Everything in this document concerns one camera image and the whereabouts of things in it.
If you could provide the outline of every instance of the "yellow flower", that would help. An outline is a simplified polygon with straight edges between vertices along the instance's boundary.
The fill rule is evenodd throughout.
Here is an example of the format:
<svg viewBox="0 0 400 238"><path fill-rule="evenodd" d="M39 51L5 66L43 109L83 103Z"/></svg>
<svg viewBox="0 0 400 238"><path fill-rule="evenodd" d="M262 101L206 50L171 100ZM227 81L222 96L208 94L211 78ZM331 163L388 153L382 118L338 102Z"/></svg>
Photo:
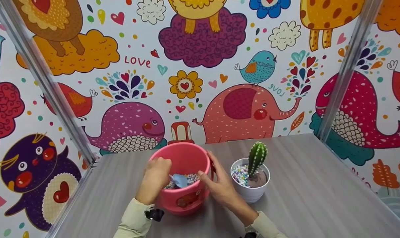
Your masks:
<svg viewBox="0 0 400 238"><path fill-rule="evenodd" d="M203 85L203 80L198 76L195 71L191 71L188 75L183 70L178 71L176 76L169 77L169 83L172 85L171 93L176 94L180 99L195 98L196 93L201 92Z"/></svg>

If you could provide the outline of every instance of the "cartoon giraffe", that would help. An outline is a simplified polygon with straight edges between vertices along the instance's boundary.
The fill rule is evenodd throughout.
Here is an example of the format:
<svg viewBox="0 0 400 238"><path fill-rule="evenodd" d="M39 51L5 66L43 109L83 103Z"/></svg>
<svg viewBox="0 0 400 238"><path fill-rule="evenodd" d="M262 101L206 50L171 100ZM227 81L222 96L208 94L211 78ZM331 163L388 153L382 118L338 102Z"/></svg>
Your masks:
<svg viewBox="0 0 400 238"><path fill-rule="evenodd" d="M362 11L363 3L364 0L301 0L300 18L310 29L310 50L319 49L321 30L323 47L331 47L333 29L354 20Z"/></svg>

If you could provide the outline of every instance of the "white flower pot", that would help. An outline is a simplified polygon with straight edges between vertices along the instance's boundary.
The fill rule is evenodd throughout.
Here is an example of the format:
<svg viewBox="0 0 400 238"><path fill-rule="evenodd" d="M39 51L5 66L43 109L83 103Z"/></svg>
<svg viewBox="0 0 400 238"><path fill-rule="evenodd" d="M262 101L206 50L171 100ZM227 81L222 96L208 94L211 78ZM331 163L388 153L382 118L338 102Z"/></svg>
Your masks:
<svg viewBox="0 0 400 238"><path fill-rule="evenodd" d="M245 165L245 164L248 164L248 158L239 159L239 160L235 161L231 166L231 170L230 170L231 173L232 173L232 170L233 170L234 167L236 167L238 165ZM268 167L266 167L266 165L262 164L259 168L262 169L263 172L265 172L266 178L268 179L266 181L266 184L263 185L262 187L259 187L259 188L247 188L247 187L244 187L244 186L240 185L232 177L232 174L231 174L231 178L233 180L235 190L237 191L237 193L239 193L241 195L242 199L244 199L244 201L247 202L247 203L257 202L257 200L259 200L260 197L262 197L263 194L265 193L266 186L269 184L269 181L271 180L271 173L269 172Z"/></svg>

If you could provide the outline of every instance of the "cartoon flower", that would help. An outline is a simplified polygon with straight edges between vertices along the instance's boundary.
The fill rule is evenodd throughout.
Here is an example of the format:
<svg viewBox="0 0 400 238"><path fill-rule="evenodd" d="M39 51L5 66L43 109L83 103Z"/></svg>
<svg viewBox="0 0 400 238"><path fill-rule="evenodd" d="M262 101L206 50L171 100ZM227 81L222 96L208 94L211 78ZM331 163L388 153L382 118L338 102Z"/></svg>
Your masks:
<svg viewBox="0 0 400 238"><path fill-rule="evenodd" d="M142 0L138 3L137 14L141 16L143 22L148 21L154 25L157 20L164 20L164 12L166 7L163 5L163 0Z"/></svg>
<svg viewBox="0 0 400 238"><path fill-rule="evenodd" d="M195 98L196 93L201 92L203 80L198 78L198 73L191 71L188 75L185 71L178 71L176 76L169 77L169 83L172 85L171 93L178 95L178 98Z"/></svg>
<svg viewBox="0 0 400 238"><path fill-rule="evenodd" d="M287 46L294 46L296 39L301 36L300 25L297 25L295 21L291 21L289 24L284 21L280 24L280 27L276 27L272 30L272 34L269 36L271 47L278 47L279 50L285 50Z"/></svg>
<svg viewBox="0 0 400 238"><path fill-rule="evenodd" d="M250 8L257 10L257 17L263 19L266 15L270 18L277 18L281 9L287 9L291 0L250 0Z"/></svg>

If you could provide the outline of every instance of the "purple whale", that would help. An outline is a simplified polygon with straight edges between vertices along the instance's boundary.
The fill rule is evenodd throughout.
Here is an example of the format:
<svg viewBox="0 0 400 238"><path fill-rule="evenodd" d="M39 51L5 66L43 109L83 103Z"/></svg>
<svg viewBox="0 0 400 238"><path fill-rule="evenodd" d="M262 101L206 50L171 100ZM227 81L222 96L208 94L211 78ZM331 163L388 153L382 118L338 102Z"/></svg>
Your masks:
<svg viewBox="0 0 400 238"><path fill-rule="evenodd" d="M82 129L92 145L113 153L153 149L165 135L159 113L135 101L111 106L103 115L99 137L90 137L85 126Z"/></svg>

